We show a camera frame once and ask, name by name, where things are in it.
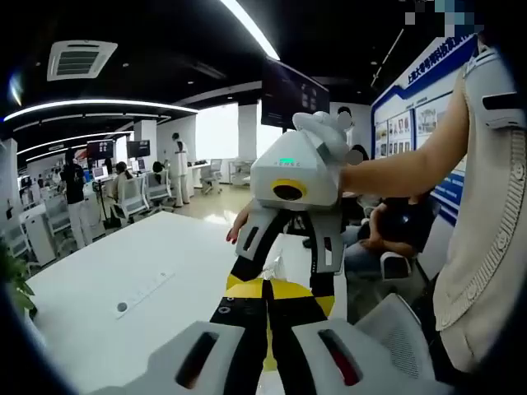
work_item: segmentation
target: tv screen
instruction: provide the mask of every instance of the tv screen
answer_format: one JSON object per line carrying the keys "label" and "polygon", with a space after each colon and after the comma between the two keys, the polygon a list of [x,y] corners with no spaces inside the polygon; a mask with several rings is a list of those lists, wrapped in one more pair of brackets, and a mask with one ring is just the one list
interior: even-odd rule
{"label": "tv screen", "polygon": [[111,159],[114,157],[114,142],[112,140],[88,142],[86,156],[92,160]]}
{"label": "tv screen", "polygon": [[295,113],[329,112],[329,91],[292,67],[267,58],[262,80],[262,124],[293,129]]}
{"label": "tv screen", "polygon": [[142,158],[150,155],[150,140],[140,140],[138,142],[127,142],[126,151],[128,158]]}

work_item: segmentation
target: black pants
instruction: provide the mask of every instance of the black pants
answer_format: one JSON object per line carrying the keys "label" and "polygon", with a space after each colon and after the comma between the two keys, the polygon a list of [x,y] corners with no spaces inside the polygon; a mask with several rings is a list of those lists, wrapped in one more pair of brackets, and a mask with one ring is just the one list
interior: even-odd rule
{"label": "black pants", "polygon": [[450,362],[446,354],[443,341],[438,331],[436,331],[436,316],[432,303],[432,296],[436,288],[437,276],[428,284],[421,296],[412,304],[412,310],[419,317],[422,326],[422,332],[427,339],[428,348],[436,380],[447,383],[458,389],[468,389],[470,385],[471,374],[457,370]]}

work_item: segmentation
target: ceiling air conditioner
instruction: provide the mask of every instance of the ceiling air conditioner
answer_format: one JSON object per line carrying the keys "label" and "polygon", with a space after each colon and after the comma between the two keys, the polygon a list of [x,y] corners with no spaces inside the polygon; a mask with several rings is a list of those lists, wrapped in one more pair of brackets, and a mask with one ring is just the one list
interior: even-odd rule
{"label": "ceiling air conditioner", "polygon": [[48,81],[96,78],[116,49],[116,43],[104,41],[58,41],[51,46]]}

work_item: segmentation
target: ceiling light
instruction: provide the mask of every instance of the ceiling light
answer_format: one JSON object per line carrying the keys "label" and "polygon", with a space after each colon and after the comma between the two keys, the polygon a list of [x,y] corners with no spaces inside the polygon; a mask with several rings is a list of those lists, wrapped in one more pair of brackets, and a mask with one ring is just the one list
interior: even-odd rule
{"label": "ceiling light", "polygon": [[264,33],[256,26],[254,21],[251,19],[249,14],[241,7],[236,0],[220,0],[229,10],[234,14],[238,21],[252,34],[254,39],[258,41],[260,47],[270,58],[280,60],[278,54],[274,50],[273,46],[265,38]]}
{"label": "ceiling light", "polygon": [[26,148],[25,150],[18,151],[16,154],[24,154],[28,151],[36,150],[37,148],[41,148],[43,146],[50,146],[52,144],[57,144],[59,142],[69,142],[71,140],[77,140],[78,138],[86,138],[86,137],[96,137],[96,136],[107,136],[109,134],[128,134],[133,133],[133,131],[127,131],[127,132],[104,132],[104,133],[93,133],[93,134],[86,134],[84,136],[75,136],[75,137],[68,137],[63,138],[62,140],[55,140],[54,142],[45,142],[44,144],[39,144],[38,146],[32,146],[30,148]]}
{"label": "ceiling light", "polygon": [[64,152],[64,151],[67,151],[67,150],[74,150],[76,148],[83,148],[85,147],[86,144],[81,144],[80,146],[70,146],[69,148],[63,148],[62,150],[56,150],[56,151],[51,151],[51,152],[46,152],[45,154],[41,154],[41,155],[37,155],[37,156],[33,156],[31,158],[28,158],[26,159],[26,162],[30,162],[34,159],[39,159],[39,158],[42,158],[43,156],[50,156],[50,155],[53,155],[53,154],[56,154],[57,152]]}
{"label": "ceiling light", "polygon": [[116,100],[116,99],[80,99],[80,100],[65,100],[65,101],[54,101],[53,103],[44,103],[43,105],[34,105],[27,109],[21,109],[15,113],[9,114],[3,119],[3,122],[18,117],[19,115],[31,113],[33,111],[39,111],[41,109],[52,109],[55,107],[63,107],[66,105],[141,105],[144,107],[156,107],[159,109],[176,109],[179,111],[187,111],[189,113],[197,114],[199,111],[196,109],[188,109],[186,107],[179,107],[178,105],[165,105],[163,103],[152,103],[150,101],[137,101],[137,100]]}

